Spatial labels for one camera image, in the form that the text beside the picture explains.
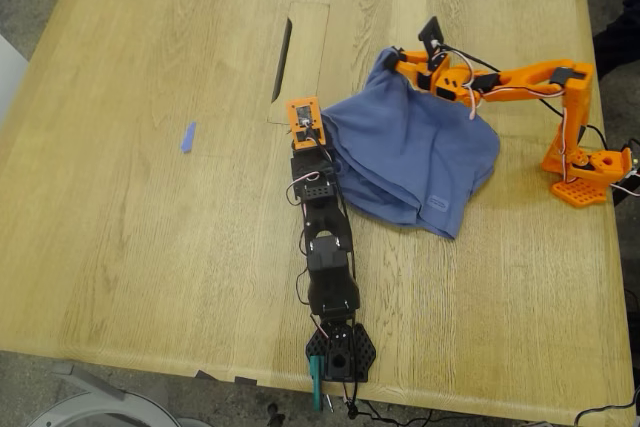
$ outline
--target wood grain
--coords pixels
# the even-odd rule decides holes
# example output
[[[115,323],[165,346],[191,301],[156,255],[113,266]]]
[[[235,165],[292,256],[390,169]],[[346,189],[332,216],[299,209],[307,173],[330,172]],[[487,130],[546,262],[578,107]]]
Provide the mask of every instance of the wood grain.
[[[323,106],[432,15],[501,68],[592,60],[586,0],[60,0],[0,131],[1,349],[311,389],[290,138],[267,121],[292,2],[329,5]],[[359,394],[555,423],[628,401],[612,206],[549,193],[541,105],[480,112],[501,153],[455,241],[351,216],[378,350]]]

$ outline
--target black base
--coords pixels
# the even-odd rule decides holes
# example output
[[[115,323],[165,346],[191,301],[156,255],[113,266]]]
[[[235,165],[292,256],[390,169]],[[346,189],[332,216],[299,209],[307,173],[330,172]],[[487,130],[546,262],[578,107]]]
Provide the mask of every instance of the black base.
[[[367,382],[369,380],[369,368],[376,359],[376,348],[373,346],[367,331],[362,324],[355,324],[353,330],[347,323],[332,324],[325,322],[321,326],[325,332],[334,338],[340,334],[342,338],[347,334],[346,344],[338,342],[330,347],[329,340],[319,331],[311,336],[305,352],[307,359],[312,355],[321,355],[325,358],[324,381],[328,382]]]

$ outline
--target blue plastic piece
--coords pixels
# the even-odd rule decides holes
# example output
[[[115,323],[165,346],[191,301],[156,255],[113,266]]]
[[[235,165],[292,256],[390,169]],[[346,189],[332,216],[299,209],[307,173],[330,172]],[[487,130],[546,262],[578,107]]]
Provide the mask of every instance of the blue plastic piece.
[[[182,145],[180,145],[180,149],[182,149],[183,154],[187,154],[191,152],[191,146],[193,145],[193,136],[196,133],[196,123],[191,122],[189,127],[187,127],[187,131],[184,134],[184,139],[182,140]]]

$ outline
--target white object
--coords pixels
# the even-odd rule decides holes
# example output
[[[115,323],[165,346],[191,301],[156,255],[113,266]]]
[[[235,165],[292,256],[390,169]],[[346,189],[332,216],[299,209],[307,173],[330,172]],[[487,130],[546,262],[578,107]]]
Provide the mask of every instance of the white object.
[[[27,60],[0,35],[0,124],[27,70]]]

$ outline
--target white wire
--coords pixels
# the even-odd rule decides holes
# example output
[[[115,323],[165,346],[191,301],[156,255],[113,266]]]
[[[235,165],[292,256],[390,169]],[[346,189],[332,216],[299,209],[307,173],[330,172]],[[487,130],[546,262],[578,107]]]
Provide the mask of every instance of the white wire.
[[[631,192],[629,189],[625,189],[624,187],[620,186],[620,185],[616,185],[616,184],[611,184],[611,187],[613,187],[614,189],[619,189],[622,190],[623,192],[626,192],[629,195],[633,195],[634,197],[640,197],[640,194],[637,192]]]
[[[306,179],[306,181],[307,181],[307,182],[313,182],[314,180],[318,180],[318,178],[319,178],[319,177],[320,177],[320,172],[318,172],[318,171],[316,170],[316,171],[314,171],[314,172],[309,172],[308,174],[305,174],[305,175],[303,175],[302,177],[299,177],[299,178],[297,178],[296,180],[294,180],[293,182],[291,182],[291,183],[288,185],[287,190],[285,190],[285,191],[284,191],[284,195],[286,195],[287,200],[289,201],[289,203],[290,203],[290,204],[292,204],[292,205],[300,205],[300,204],[294,204],[293,202],[291,202],[291,199],[289,199],[289,190],[291,189],[291,187],[293,187],[293,185],[294,185],[296,182],[300,182],[301,180],[305,180],[305,179]]]
[[[565,132],[567,128],[567,108],[562,108],[562,180],[567,181],[567,142]]]
[[[318,143],[316,142],[316,139],[314,139],[313,137],[307,137],[305,140],[313,141],[314,144],[316,144],[318,147],[324,150],[324,153],[327,154],[327,157],[329,157],[329,162],[333,162],[333,159],[331,158],[331,154],[329,153],[329,151],[327,149],[323,149],[321,145],[318,145]]]
[[[448,49],[448,50],[443,50],[441,52],[438,52],[436,55],[433,56],[433,58],[435,59],[436,57],[445,55],[448,52],[453,52],[458,57],[460,57],[464,61],[464,63],[467,64],[467,68],[469,69],[469,79],[464,84],[462,84],[462,87],[464,87],[469,91],[469,100],[471,101],[471,112],[469,113],[469,120],[473,120],[476,117],[476,110],[477,110],[476,98],[473,95],[473,89],[471,88],[471,84],[473,84],[473,81],[476,80],[476,76],[473,73],[473,66],[471,65],[471,61],[469,59],[467,59],[463,54],[461,54],[460,52],[454,49]]]
[[[491,92],[487,92],[486,94],[482,94],[483,97],[486,97],[488,95],[493,95],[496,92],[501,92],[503,90],[526,90],[531,92],[532,94],[535,94],[536,97],[542,97],[545,99],[552,99],[554,97],[561,97],[562,95],[564,95],[564,89],[562,89],[559,92],[556,92],[555,94],[545,94],[543,92],[538,92],[537,90],[534,89],[530,89],[529,87],[502,87],[502,88],[498,88],[495,90],[492,90]]]

